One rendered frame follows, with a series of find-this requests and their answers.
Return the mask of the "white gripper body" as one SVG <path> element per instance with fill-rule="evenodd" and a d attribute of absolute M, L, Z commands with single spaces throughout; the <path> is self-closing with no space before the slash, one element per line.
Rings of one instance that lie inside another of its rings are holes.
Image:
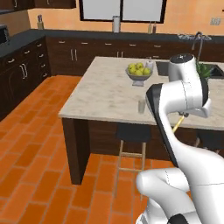
<path fill-rule="evenodd" d="M 187 110 L 187 113 L 194 116 L 200 116 L 208 118 L 211 115 L 212 101 L 210 98 L 207 99 L 204 106 L 201 108 L 192 108 Z"/>

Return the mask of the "yellow straw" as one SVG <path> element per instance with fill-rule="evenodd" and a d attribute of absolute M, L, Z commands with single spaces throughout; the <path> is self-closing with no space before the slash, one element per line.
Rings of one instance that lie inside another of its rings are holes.
<path fill-rule="evenodd" d="M 185 116 L 182 115 L 179 119 L 178 122 L 175 124 L 175 126 L 172 128 L 172 132 L 175 133 L 176 130 L 178 129 L 179 125 L 184 121 Z"/>

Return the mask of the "black seat wooden stool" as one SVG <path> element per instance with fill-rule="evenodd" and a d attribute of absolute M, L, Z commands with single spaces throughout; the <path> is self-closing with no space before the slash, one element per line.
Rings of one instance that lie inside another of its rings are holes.
<path fill-rule="evenodd" d="M 219 153 L 224 150 L 224 130 L 197 129 L 194 146 Z"/>
<path fill-rule="evenodd" d="M 116 137 L 120 140 L 120 150 L 117 162 L 117 171 L 115 175 L 115 185 L 118 186 L 119 172 L 142 172 L 145 167 L 146 144 L 151 140 L 151 128 L 146 124 L 119 122 L 117 124 Z M 141 153 L 126 152 L 123 150 L 125 142 L 140 143 L 142 145 Z M 141 158 L 142 168 L 131 169 L 121 167 L 122 157 Z"/>

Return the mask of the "green potted plant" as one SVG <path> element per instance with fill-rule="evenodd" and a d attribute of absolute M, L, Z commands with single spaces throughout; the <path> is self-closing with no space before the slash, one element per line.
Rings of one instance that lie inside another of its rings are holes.
<path fill-rule="evenodd" d="M 212 68 L 204 63 L 196 63 L 196 69 L 200 77 L 208 79 L 211 76 Z"/>

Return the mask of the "dark sink basin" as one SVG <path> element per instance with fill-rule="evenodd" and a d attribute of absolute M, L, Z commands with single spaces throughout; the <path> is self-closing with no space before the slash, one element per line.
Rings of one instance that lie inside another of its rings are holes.
<path fill-rule="evenodd" d="M 168 62 L 157 61 L 157 72 L 160 76 L 167 76 L 168 75 Z M 215 64 L 206 64 L 212 68 L 211 76 L 208 79 L 224 79 L 224 71 Z"/>

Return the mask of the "grey curved tap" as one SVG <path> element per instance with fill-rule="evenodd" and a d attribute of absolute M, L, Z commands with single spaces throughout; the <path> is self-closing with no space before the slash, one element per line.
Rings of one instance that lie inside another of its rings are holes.
<path fill-rule="evenodd" d="M 201 52 L 202 52 L 203 33 L 201 31 L 198 31 L 195 34 L 194 39 L 193 39 L 193 42 L 192 42 L 192 51 L 194 51 L 194 49 L 195 49 L 195 44 L 196 44 L 197 37 L 199 37 L 199 52 L 198 52 L 198 56 L 197 56 L 197 59 L 196 59 L 196 62 L 198 63 L 200 61 L 200 55 L 201 55 Z"/>

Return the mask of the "small white bottle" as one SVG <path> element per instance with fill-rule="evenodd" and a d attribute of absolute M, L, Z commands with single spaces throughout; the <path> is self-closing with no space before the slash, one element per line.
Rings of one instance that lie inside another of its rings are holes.
<path fill-rule="evenodd" d="M 152 61 L 152 58 L 148 58 L 145 64 L 146 67 L 148 67 L 150 70 L 153 70 L 154 62 Z"/>

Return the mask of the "grey fruit bowl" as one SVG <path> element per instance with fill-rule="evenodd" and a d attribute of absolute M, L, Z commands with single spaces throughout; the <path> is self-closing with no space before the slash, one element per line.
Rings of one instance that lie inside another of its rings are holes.
<path fill-rule="evenodd" d="M 142 87 L 144 85 L 144 81 L 151 77 L 151 73 L 148 75 L 134 75 L 129 72 L 129 69 L 126 69 L 125 72 L 133 80 L 132 85 L 138 87 Z"/>

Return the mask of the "marble-top kitchen island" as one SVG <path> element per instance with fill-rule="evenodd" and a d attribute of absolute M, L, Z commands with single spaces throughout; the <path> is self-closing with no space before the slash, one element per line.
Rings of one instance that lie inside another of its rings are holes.
<path fill-rule="evenodd" d="M 118 155 L 120 141 L 116 124 L 144 123 L 152 126 L 152 140 L 146 157 L 168 160 L 158 127 L 149 111 L 138 113 L 138 100 L 155 83 L 167 82 L 158 70 L 142 87 L 134 87 L 125 73 L 132 59 L 97 57 L 59 112 L 62 118 L 70 178 L 74 185 L 82 182 L 89 155 Z"/>

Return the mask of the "dark cupboard run long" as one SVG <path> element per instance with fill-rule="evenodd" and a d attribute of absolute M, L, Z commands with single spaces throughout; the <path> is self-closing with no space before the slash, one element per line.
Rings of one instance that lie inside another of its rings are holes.
<path fill-rule="evenodd" d="M 50 68 L 53 75 L 83 75 L 95 57 L 168 60 L 179 53 L 196 58 L 200 40 L 183 41 L 174 34 L 113 33 L 103 31 L 41 30 L 45 34 Z M 200 60 L 224 62 L 224 37 L 203 40 Z"/>

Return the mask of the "black-framed window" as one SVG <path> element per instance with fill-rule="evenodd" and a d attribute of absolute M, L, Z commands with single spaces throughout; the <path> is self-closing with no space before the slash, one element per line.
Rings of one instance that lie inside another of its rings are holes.
<path fill-rule="evenodd" d="M 81 21 L 112 21 L 162 24 L 167 0 L 79 0 Z"/>

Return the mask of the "knife block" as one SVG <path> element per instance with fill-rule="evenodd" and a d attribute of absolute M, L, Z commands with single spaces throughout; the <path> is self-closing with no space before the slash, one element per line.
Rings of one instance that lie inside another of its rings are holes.
<path fill-rule="evenodd" d="M 44 22 L 42 20 L 42 15 L 38 15 L 37 25 L 39 30 L 44 30 Z"/>

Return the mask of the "dark cupboard run with drawers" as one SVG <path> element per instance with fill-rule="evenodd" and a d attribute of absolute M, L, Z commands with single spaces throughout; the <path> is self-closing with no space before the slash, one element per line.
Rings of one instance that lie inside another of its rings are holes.
<path fill-rule="evenodd" d="M 50 76 L 45 34 L 28 31 L 0 45 L 0 121 Z"/>

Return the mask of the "black microwave oven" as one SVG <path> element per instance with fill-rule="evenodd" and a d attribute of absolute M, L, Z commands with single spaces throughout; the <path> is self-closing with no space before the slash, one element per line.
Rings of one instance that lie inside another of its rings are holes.
<path fill-rule="evenodd" d="M 0 45 L 8 43 L 10 40 L 8 28 L 5 24 L 0 24 Z"/>

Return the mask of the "dark wall cupboards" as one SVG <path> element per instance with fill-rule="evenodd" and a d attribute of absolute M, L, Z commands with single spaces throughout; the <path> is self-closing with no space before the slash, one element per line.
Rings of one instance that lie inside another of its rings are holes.
<path fill-rule="evenodd" d="M 73 9 L 76 0 L 0 0 L 0 15 L 35 8 Z"/>

